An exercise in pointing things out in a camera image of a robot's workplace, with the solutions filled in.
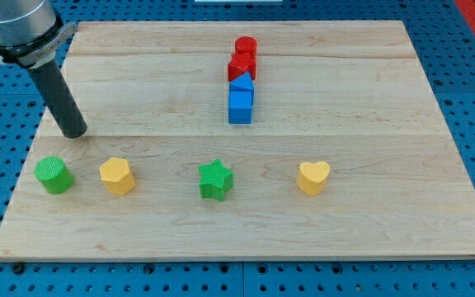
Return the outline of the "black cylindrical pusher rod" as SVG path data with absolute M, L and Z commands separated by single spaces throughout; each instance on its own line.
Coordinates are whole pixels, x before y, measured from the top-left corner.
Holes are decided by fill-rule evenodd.
M 62 134 L 76 139 L 85 134 L 87 123 L 55 60 L 27 70 Z

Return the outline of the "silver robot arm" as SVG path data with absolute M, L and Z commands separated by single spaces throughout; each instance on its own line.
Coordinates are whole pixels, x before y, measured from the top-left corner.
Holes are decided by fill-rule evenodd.
M 0 0 L 0 64 L 25 69 L 62 134 L 87 131 L 77 103 L 56 63 L 57 49 L 78 31 L 65 23 L 50 0 Z

